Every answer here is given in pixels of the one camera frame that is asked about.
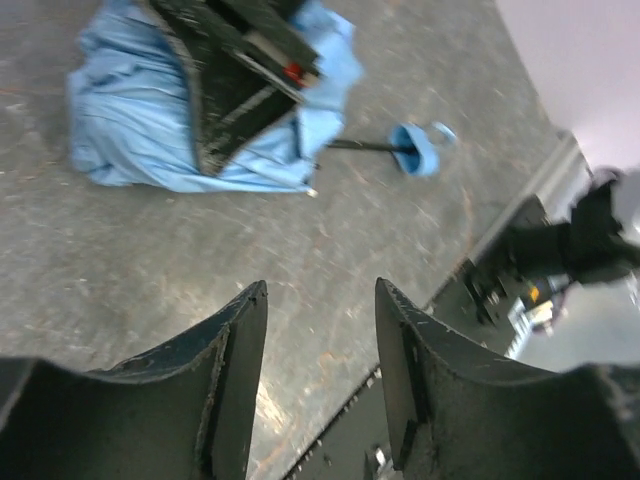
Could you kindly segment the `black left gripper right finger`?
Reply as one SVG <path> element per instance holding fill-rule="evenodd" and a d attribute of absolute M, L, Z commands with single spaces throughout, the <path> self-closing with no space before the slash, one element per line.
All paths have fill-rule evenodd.
<path fill-rule="evenodd" d="M 375 321 L 394 466 L 408 479 L 635 479 L 639 370 L 554 373 L 474 343 L 386 279 Z"/>

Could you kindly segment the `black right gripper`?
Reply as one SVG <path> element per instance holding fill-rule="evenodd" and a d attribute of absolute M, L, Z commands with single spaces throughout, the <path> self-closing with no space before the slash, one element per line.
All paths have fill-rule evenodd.
<path fill-rule="evenodd" d="M 149 14 L 186 73 L 198 169 L 218 175 L 288 115 L 320 73 L 291 24 L 300 1 L 152 1 Z"/>

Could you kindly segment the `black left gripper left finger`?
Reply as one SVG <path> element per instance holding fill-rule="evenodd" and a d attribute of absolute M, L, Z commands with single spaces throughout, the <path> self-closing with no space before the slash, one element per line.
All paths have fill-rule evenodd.
<path fill-rule="evenodd" d="M 258 281 L 109 370 L 3 358 L 2 477 L 244 478 L 267 318 Z"/>

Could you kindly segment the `light blue folding umbrella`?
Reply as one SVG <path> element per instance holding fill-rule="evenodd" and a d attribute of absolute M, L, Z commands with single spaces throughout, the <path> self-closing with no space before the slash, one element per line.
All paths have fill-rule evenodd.
<path fill-rule="evenodd" d="M 277 126 L 242 152 L 225 180 L 208 180 L 196 169 L 188 138 L 187 88 L 177 57 L 147 1 L 106 1 L 80 34 L 85 60 L 68 77 L 71 161 L 104 186 L 144 184 L 178 193 L 287 193 L 253 186 L 249 164 L 261 155 L 283 162 L 290 134 Z"/>

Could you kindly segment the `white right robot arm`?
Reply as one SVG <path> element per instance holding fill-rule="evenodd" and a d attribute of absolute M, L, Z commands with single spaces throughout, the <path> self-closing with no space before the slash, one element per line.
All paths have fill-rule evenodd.
<path fill-rule="evenodd" d="M 346 97 L 360 75 L 351 27 L 315 1 L 147 1 L 177 57 L 187 88 L 188 138 L 197 171 L 225 180 L 242 152 L 284 126 L 291 151 L 283 162 L 265 154 L 248 165 L 253 186 L 309 188 L 314 155 L 358 149 L 339 137 Z M 600 283 L 639 265 L 639 246 L 622 217 L 625 178 L 590 189 L 567 221 L 512 227 L 482 274 L 565 274 Z"/>

